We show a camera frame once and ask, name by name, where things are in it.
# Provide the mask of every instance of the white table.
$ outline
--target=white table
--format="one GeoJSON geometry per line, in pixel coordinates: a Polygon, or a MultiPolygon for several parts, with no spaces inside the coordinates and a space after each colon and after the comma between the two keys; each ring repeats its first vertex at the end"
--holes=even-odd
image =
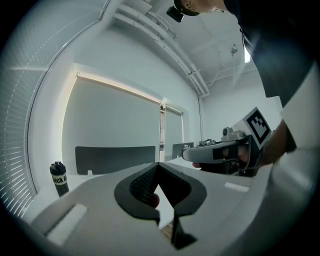
{"type": "MultiPolygon", "coordinates": [[[[168,161],[168,163],[196,169],[192,166],[191,162],[183,160],[181,157],[173,159],[168,161]]],[[[68,187],[69,191],[74,190],[76,187],[84,183],[85,181],[99,177],[100,175],[93,175],[93,176],[87,176],[87,175],[68,175],[67,174],[67,180],[68,180],[68,187]]],[[[174,218],[174,209],[170,205],[168,199],[166,198],[164,192],[158,185],[155,193],[159,196],[160,202],[156,210],[160,213],[160,223],[159,223],[159,229],[162,229],[164,226],[166,226],[168,223],[170,223],[174,218]]],[[[28,209],[26,210],[25,214],[23,215],[23,219],[31,224],[33,220],[50,204],[52,204],[54,201],[58,200],[59,196],[56,190],[56,187],[51,179],[47,181],[46,184],[42,187],[40,192],[34,197],[33,201],[29,205],[28,209]]]]}

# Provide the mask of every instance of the fluorescent light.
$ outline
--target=fluorescent light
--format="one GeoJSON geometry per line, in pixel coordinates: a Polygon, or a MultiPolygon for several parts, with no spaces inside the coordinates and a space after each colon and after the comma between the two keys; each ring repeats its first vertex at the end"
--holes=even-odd
{"type": "Polygon", "coordinates": [[[251,56],[245,45],[243,45],[243,49],[244,49],[244,63],[249,63],[251,61],[251,56]]]}

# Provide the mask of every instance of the camera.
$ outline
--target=camera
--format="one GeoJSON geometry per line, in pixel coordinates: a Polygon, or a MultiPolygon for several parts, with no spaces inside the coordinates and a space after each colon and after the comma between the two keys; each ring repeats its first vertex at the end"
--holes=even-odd
{"type": "Polygon", "coordinates": [[[197,16],[199,15],[198,12],[194,12],[191,10],[186,9],[182,4],[181,0],[174,0],[174,5],[171,6],[167,11],[166,14],[169,15],[172,19],[176,22],[181,22],[184,18],[184,15],[187,16],[197,16]]]}

